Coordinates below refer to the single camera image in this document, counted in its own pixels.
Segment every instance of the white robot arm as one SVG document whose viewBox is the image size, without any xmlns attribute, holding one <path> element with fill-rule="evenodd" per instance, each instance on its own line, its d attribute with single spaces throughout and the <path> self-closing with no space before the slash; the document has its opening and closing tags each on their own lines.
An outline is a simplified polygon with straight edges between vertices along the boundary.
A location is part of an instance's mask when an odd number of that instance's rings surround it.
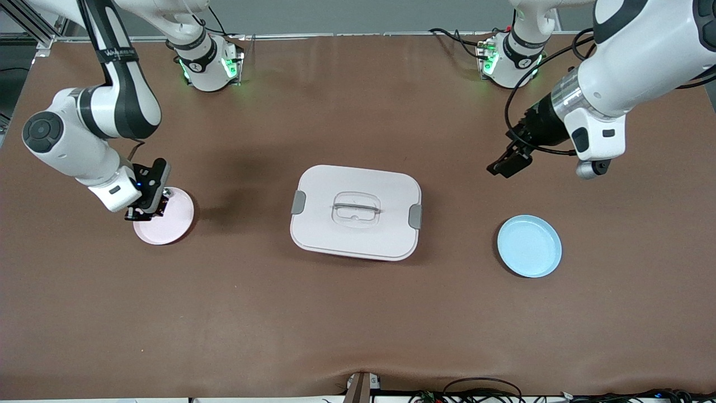
<svg viewBox="0 0 716 403">
<path fill-rule="evenodd" d="M 209 34 L 194 13 L 209 0 L 116 0 L 117 5 L 159 29 L 179 55 L 189 82 L 198 90 L 217 91 L 239 80 L 243 49 Z"/>
<path fill-rule="evenodd" d="M 529 108 L 507 152 L 488 167 L 509 177 L 527 167 L 536 146 L 570 139 L 577 174 L 606 173 L 626 148 L 626 114 L 695 77 L 715 73 L 714 0 L 598 0 L 594 5 L 594 56 L 563 77 Z M 670 57 L 678 49 L 683 57 Z"/>
<path fill-rule="evenodd" d="M 550 11 L 558 7 L 580 6 L 594 0 L 509 0 L 515 20 L 509 32 L 500 32 L 485 41 L 478 54 L 480 72 L 501 87 L 514 88 L 526 71 L 539 62 L 556 21 Z M 521 85 L 525 85 L 531 76 Z"/>
<path fill-rule="evenodd" d="M 162 214 L 169 165 L 161 158 L 152 168 L 132 164 L 107 140 L 151 136 L 161 121 L 159 103 L 112 1 L 79 0 L 79 5 L 105 84 L 58 92 L 49 108 L 25 123 L 23 141 L 37 158 L 87 186 L 110 211 L 129 207 L 127 219 L 148 220 Z"/>
</svg>

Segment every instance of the cable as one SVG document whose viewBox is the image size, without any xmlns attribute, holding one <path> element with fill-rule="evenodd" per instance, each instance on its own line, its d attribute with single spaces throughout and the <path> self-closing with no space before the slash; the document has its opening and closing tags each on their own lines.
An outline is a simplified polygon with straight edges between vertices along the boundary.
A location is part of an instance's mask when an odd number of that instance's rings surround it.
<svg viewBox="0 0 716 403">
<path fill-rule="evenodd" d="M 479 59 L 479 60 L 487 60 L 487 57 L 486 57 L 486 56 L 482 56 L 481 54 L 472 53 L 472 52 L 468 49 L 468 45 L 470 45 L 470 46 L 478 46 L 478 43 L 477 43 L 477 42 L 473 42 L 473 41 L 466 41 L 466 40 L 464 40 L 463 37 L 460 36 L 460 31 L 458 31 L 458 30 L 455 30 L 455 34 L 454 34 L 454 35 L 451 34 L 451 33 L 449 33 L 448 31 L 445 31 L 445 30 L 442 29 L 442 28 L 433 28 L 433 29 L 429 30 L 428 32 L 432 32 L 433 34 L 436 33 L 436 32 L 439 32 L 439 33 L 441 33 L 441 34 L 445 34 L 445 35 L 447 35 L 448 38 L 452 39 L 453 41 L 458 41 L 458 42 L 463 46 L 463 49 L 464 49 L 470 56 L 472 56 L 472 57 L 474 57 L 474 58 L 476 58 L 476 59 Z"/>
<path fill-rule="evenodd" d="M 458 40 L 460 41 L 460 44 L 463 46 L 463 49 L 464 49 L 470 56 L 472 56 L 472 57 L 474 57 L 474 58 L 476 58 L 476 59 L 479 59 L 479 60 L 487 60 L 487 59 L 488 59 L 487 56 L 482 56 L 481 54 L 472 53 L 472 52 L 468 49 L 468 47 L 467 47 L 465 41 L 463 40 L 463 37 L 460 36 L 460 32 L 459 32 L 458 30 L 455 30 L 455 36 L 458 37 Z"/>
<path fill-rule="evenodd" d="M 712 82 L 713 80 L 716 80 L 716 74 L 712 75 L 711 77 L 707 78 L 706 80 L 701 80 L 697 82 L 691 82 L 689 84 L 684 84 L 676 87 L 677 90 L 686 90 L 689 88 L 696 88 L 701 87 L 704 84 L 708 84 L 709 82 Z"/>
<path fill-rule="evenodd" d="M 574 38 L 572 39 L 572 52 L 574 52 L 574 55 L 577 56 L 578 59 L 583 61 L 586 60 L 588 56 L 583 56 L 581 53 L 579 53 L 579 50 L 577 50 L 577 41 L 579 41 L 579 38 L 584 36 L 584 34 L 587 34 L 589 32 L 594 32 L 594 28 L 582 29 L 580 32 L 577 33 L 577 35 L 574 35 Z"/>
<path fill-rule="evenodd" d="M 596 49 L 596 43 L 591 44 L 591 46 L 589 47 L 589 50 L 586 51 L 584 58 L 588 59 L 591 56 L 591 53 L 594 52 L 595 49 Z"/>
<path fill-rule="evenodd" d="M 219 29 L 221 29 L 221 31 L 222 31 L 222 33 L 224 34 L 224 36 L 228 35 L 228 34 L 226 33 L 226 30 L 223 28 L 223 24 L 221 24 L 221 20 L 219 19 L 219 17 L 216 16 L 216 13 L 215 13 L 214 10 L 211 8 L 211 6 L 209 6 L 209 11 L 211 12 L 211 15 L 214 16 L 214 19 L 216 20 L 216 22 L 219 24 Z"/>
<path fill-rule="evenodd" d="M 522 390 L 521 390 L 517 385 L 515 385 L 515 384 L 513 384 L 512 382 L 509 382 L 509 381 L 503 381 L 502 379 L 498 379 L 498 378 L 488 378 L 488 377 L 485 377 L 485 376 L 474 376 L 474 377 L 471 377 L 471 378 L 457 379 L 457 380 L 452 381 L 452 382 L 450 382 L 449 384 L 445 385 L 445 387 L 442 388 L 442 392 L 443 392 L 443 393 L 447 392 L 447 391 L 448 391 L 448 388 L 451 387 L 451 386 L 454 385 L 454 384 L 459 384 L 459 383 L 462 383 L 462 382 L 469 382 L 469 381 L 490 381 L 490 382 L 498 382 L 498 383 L 500 383 L 500 384 L 509 385 L 510 387 L 513 387 L 513 388 L 517 391 L 517 398 L 520 399 L 520 402 L 525 403 L 525 400 L 522 398 Z M 473 391 L 475 391 L 475 390 L 477 390 L 477 389 L 470 389 L 469 391 L 466 391 L 466 392 L 473 392 Z M 499 390 L 497 390 L 497 389 L 484 389 L 484 390 L 491 390 L 491 391 L 502 392 L 502 391 L 499 391 Z"/>
<path fill-rule="evenodd" d="M 570 49 L 572 49 L 573 47 L 577 47 L 577 46 L 586 44 L 587 42 L 589 42 L 589 41 L 591 41 L 591 40 L 593 40 L 593 39 L 594 39 L 594 38 L 587 38 L 587 39 L 583 39 L 583 40 L 581 40 L 581 41 L 579 41 L 579 42 L 574 42 L 574 41 L 573 41 L 573 42 L 572 42 L 572 43 L 573 43 L 572 46 L 564 47 L 564 48 L 560 49 L 559 51 L 557 51 L 557 53 L 555 53 L 555 54 L 553 54 L 553 55 L 551 55 L 551 56 L 548 56 L 547 58 L 545 58 L 545 59 L 542 60 L 541 62 L 536 63 L 534 66 L 530 67 L 530 69 L 527 71 L 527 73 L 526 73 L 525 75 L 523 75 L 522 78 L 517 82 L 517 84 L 515 85 L 515 87 L 514 87 L 514 88 L 512 89 L 512 91 L 510 92 L 510 96 L 507 97 L 507 102 L 505 103 L 505 123 L 507 124 L 507 129 L 509 130 L 510 134 L 512 135 L 512 138 L 516 139 L 517 141 L 520 141 L 520 142 L 523 143 L 525 146 L 531 147 L 531 148 L 533 148 L 533 149 L 535 149 L 535 150 L 537 150 L 537 151 L 542 151 L 543 153 L 555 154 L 555 155 L 558 155 L 558 156 L 575 156 L 575 155 L 577 155 L 577 153 L 576 153 L 575 150 L 561 151 L 561 150 L 553 150 L 553 149 L 551 149 L 551 148 L 544 148 L 544 147 L 540 147 L 540 146 L 535 146 L 535 145 L 532 145 L 532 144 L 528 143 L 527 140 L 525 140 L 524 138 L 521 138 L 520 136 L 517 136 L 517 133 L 515 133 L 515 128 L 512 126 L 512 123 L 510 123 L 510 104 L 512 103 L 512 99 L 515 97 L 515 94 L 517 93 L 517 90 L 520 88 L 520 85 L 521 85 L 525 80 L 527 80 L 527 77 L 529 77 L 529 76 L 532 74 L 533 71 L 537 70 L 539 67 L 543 66 L 545 63 L 549 62 L 550 60 L 554 59 L 555 57 L 560 56 L 560 55 L 562 55 L 562 54 L 568 52 L 568 51 L 569 51 Z"/>
<path fill-rule="evenodd" d="M 460 40 L 460 38 L 454 36 L 453 34 L 449 33 L 448 31 L 445 31 L 442 28 L 429 29 L 428 32 L 432 32 L 433 34 L 436 32 L 439 32 L 441 34 L 445 34 L 448 38 L 452 39 L 453 41 L 462 42 L 464 44 L 469 44 L 470 46 L 478 46 L 477 42 L 466 41 L 464 39 Z"/>
<path fill-rule="evenodd" d="M 8 72 L 8 71 L 12 71 L 12 70 L 25 70 L 26 72 L 30 71 L 30 69 L 28 69 L 27 67 L 9 67 L 9 68 L 0 70 L 0 72 Z"/>
<path fill-rule="evenodd" d="M 136 144 L 134 147 L 132 147 L 132 150 L 130 151 L 130 155 L 127 156 L 127 159 L 128 159 L 129 161 L 131 161 L 132 158 L 134 158 L 134 155 L 135 155 L 135 153 L 137 152 L 137 149 L 138 149 L 139 147 L 141 147 L 141 146 L 144 146 L 144 145 L 146 144 L 144 141 L 138 140 L 138 139 L 136 139 L 136 138 L 132 138 L 131 140 L 132 140 L 132 141 L 136 141 L 137 144 Z"/>
</svg>

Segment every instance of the brown table surface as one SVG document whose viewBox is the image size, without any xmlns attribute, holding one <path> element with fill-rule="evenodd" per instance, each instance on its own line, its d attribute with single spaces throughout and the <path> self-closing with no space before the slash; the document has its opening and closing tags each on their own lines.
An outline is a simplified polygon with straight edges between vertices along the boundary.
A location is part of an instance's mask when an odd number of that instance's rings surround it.
<svg viewBox="0 0 716 403">
<path fill-rule="evenodd" d="M 166 158 L 198 222 L 147 245 L 24 148 L 24 121 L 56 91 L 102 82 L 88 44 L 55 44 L 0 151 L 0 398 L 333 394 L 359 370 L 384 388 L 462 376 L 527 394 L 716 388 L 716 115 L 703 89 L 631 112 L 605 177 L 536 153 L 504 179 L 485 167 L 508 143 L 508 91 L 446 39 L 256 42 L 243 84 L 218 93 L 185 86 L 164 44 L 136 47 L 164 116 L 135 160 Z M 543 67 L 514 119 L 574 64 Z M 414 255 L 299 249 L 294 190 L 322 163 L 413 176 L 425 208 Z M 495 234 L 517 214 L 559 233 L 553 274 L 499 263 Z"/>
</svg>

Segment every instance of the plate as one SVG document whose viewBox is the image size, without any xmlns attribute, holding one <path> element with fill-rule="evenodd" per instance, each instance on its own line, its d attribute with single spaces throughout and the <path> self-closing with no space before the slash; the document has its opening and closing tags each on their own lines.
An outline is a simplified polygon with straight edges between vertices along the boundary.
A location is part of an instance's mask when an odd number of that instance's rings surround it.
<svg viewBox="0 0 716 403">
<path fill-rule="evenodd" d="M 164 217 L 134 222 L 137 236 L 152 245 L 166 245 L 181 238 L 194 220 L 194 202 L 182 189 L 167 187 L 172 192 L 164 209 Z"/>
<path fill-rule="evenodd" d="M 502 261 L 513 272 L 529 278 L 548 275 L 562 258 L 562 242 L 545 220 L 520 215 L 500 228 L 497 248 Z"/>
</svg>

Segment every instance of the white lid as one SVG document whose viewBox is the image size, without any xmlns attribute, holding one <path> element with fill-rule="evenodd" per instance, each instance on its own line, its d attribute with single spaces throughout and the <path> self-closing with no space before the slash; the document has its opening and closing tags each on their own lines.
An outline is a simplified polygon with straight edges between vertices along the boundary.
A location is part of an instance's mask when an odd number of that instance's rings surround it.
<svg viewBox="0 0 716 403">
<path fill-rule="evenodd" d="M 408 175 L 318 165 L 301 176 L 291 237 L 305 250 L 402 260 L 417 246 L 420 186 Z"/>
</svg>

